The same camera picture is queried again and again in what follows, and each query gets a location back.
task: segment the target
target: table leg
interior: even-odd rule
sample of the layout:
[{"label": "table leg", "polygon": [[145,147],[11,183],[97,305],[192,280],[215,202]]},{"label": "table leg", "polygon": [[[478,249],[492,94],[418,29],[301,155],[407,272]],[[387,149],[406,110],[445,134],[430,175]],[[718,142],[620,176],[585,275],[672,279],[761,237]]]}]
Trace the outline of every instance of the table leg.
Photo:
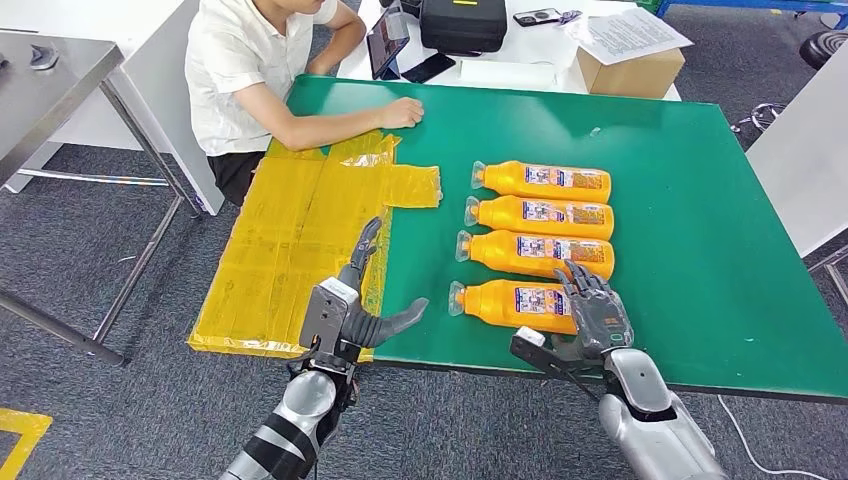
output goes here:
[{"label": "table leg", "polygon": [[65,341],[72,343],[80,350],[91,353],[112,365],[124,363],[124,357],[106,348],[93,338],[86,337],[65,323],[56,320],[52,315],[43,312],[15,295],[0,289],[0,307],[19,315]]},{"label": "table leg", "polygon": [[848,285],[845,284],[845,277],[839,273],[839,270],[837,270],[836,266],[833,264],[825,265],[824,269],[827,270],[827,273],[830,274],[830,278],[833,279],[833,283],[836,284],[836,289],[839,291],[839,295],[842,296],[842,301],[845,302],[845,304],[848,304]]},{"label": "table leg", "polygon": [[182,197],[186,200],[186,202],[191,206],[194,213],[198,216],[202,214],[200,207],[192,200],[192,198],[186,193],[185,189],[183,189],[182,185],[180,185],[177,177],[174,176],[171,169],[168,168],[168,164],[165,163],[165,159],[162,158],[162,155],[158,150],[153,146],[153,142],[147,137],[147,134],[144,133],[144,130],[138,123],[138,120],[135,116],[130,112],[127,108],[126,103],[124,103],[123,99],[118,95],[117,90],[115,90],[115,86],[112,85],[112,82],[107,78],[100,84],[100,90],[106,95],[106,99],[109,100],[109,103],[112,104],[112,108],[118,112],[118,115],[121,117],[121,120],[127,125],[130,129],[130,133],[133,134],[136,141],[138,141],[139,145],[141,145],[142,150],[147,154],[148,157],[153,161],[159,171],[162,173],[162,176],[167,180],[167,182],[171,185],[171,188],[174,189],[174,193],[178,197]]},{"label": "table leg", "polygon": [[657,6],[657,13],[654,15],[657,18],[662,18],[665,15],[665,12],[668,11],[668,7],[671,6],[671,0],[660,0],[660,4]]},{"label": "table leg", "polygon": [[56,172],[54,170],[34,170],[22,168],[18,175],[30,177],[58,178],[59,180],[77,180],[81,182],[112,183],[118,185],[139,185],[142,187],[170,187],[167,180],[147,177],[122,177],[118,175],[90,175],[87,173]]},{"label": "table leg", "polygon": [[839,250],[831,253],[827,257],[819,260],[818,263],[816,263],[812,267],[808,268],[807,271],[810,272],[810,273],[813,273],[813,272],[815,272],[816,270],[818,270],[819,268],[821,268],[825,265],[836,265],[837,263],[841,262],[845,258],[848,258],[848,245],[845,245],[844,247],[842,247]]},{"label": "table leg", "polygon": [[174,215],[176,215],[182,201],[183,197],[175,197],[171,201],[168,211],[165,212],[165,217],[161,222],[159,222],[159,226],[156,227],[156,231],[153,232],[153,236],[150,237],[150,240],[147,242],[147,246],[144,247],[144,250],[142,250],[138,260],[135,262],[135,266],[133,266],[130,276],[127,277],[127,280],[124,282],[124,286],[121,287],[121,291],[118,292],[118,296],[115,297],[115,300],[112,302],[112,306],[109,307],[109,311],[106,312],[106,316],[104,316],[103,321],[100,322],[100,327],[97,328],[97,332],[94,334],[95,342],[102,343],[103,340],[106,339],[106,335],[112,328],[112,324],[115,323],[115,319],[118,318],[118,314],[121,313],[121,310],[124,308],[124,304],[127,303],[133,288],[135,288],[135,284],[138,283],[138,279],[141,278],[144,268],[147,267],[148,262],[150,262],[150,258],[153,256],[153,253],[162,241],[162,236],[165,235],[165,230],[168,229],[168,226],[171,224],[171,220],[174,219]]}]

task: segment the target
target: orange bottle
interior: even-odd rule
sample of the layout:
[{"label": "orange bottle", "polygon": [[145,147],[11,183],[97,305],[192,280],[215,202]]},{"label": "orange bottle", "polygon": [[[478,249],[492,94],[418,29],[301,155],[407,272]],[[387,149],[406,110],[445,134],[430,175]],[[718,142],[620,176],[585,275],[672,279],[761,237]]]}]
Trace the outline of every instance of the orange bottle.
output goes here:
[{"label": "orange bottle", "polygon": [[607,203],[612,178],[603,170],[530,165],[511,160],[500,165],[474,162],[471,188],[486,187],[501,195]]},{"label": "orange bottle", "polygon": [[512,195],[482,202],[468,197],[465,202],[465,225],[470,227],[477,223],[496,230],[600,240],[609,240],[615,225],[609,205],[518,198]]},{"label": "orange bottle", "polygon": [[476,287],[452,282],[448,311],[467,313],[500,327],[527,326],[543,332],[576,335],[571,306],[556,283],[492,280]]},{"label": "orange bottle", "polygon": [[480,262],[492,270],[556,278],[554,269],[568,272],[563,260],[573,260],[606,279],[612,275],[615,255],[603,240],[554,237],[495,230],[471,235],[460,230],[456,237],[456,259]]}]

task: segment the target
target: green table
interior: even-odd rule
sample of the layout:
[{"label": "green table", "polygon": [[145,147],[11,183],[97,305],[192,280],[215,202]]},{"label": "green table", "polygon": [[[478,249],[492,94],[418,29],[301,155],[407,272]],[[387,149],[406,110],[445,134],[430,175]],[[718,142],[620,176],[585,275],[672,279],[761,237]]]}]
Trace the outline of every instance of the green table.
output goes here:
[{"label": "green table", "polygon": [[438,165],[444,199],[438,209],[395,209],[383,310],[420,296],[431,303],[375,360],[533,371],[509,353],[512,329],[447,312],[452,280],[522,278],[454,260],[466,197],[495,196],[472,192],[472,162],[516,159],[610,172],[611,284],[636,346],[668,383],[848,403],[848,344],[717,106],[310,76],[288,103],[297,115],[329,114],[402,96],[426,114],[395,132],[398,162]]}]

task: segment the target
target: black shorts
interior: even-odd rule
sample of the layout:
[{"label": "black shorts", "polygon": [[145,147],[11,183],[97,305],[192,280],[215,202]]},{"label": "black shorts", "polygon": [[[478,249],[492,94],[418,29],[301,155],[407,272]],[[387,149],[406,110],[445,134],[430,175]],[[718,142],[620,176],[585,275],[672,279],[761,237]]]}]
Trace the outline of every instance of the black shorts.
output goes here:
[{"label": "black shorts", "polygon": [[221,190],[224,198],[240,207],[253,181],[253,171],[264,156],[265,152],[238,152],[206,159],[215,175],[215,186]]}]

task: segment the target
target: person's hand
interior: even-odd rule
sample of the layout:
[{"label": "person's hand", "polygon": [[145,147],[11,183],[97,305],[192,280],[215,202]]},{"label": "person's hand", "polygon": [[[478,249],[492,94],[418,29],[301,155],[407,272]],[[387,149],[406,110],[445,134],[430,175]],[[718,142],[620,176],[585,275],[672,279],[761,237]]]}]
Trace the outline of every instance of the person's hand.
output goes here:
[{"label": "person's hand", "polygon": [[424,106],[413,98],[404,97],[379,110],[381,128],[414,127],[424,116]]}]

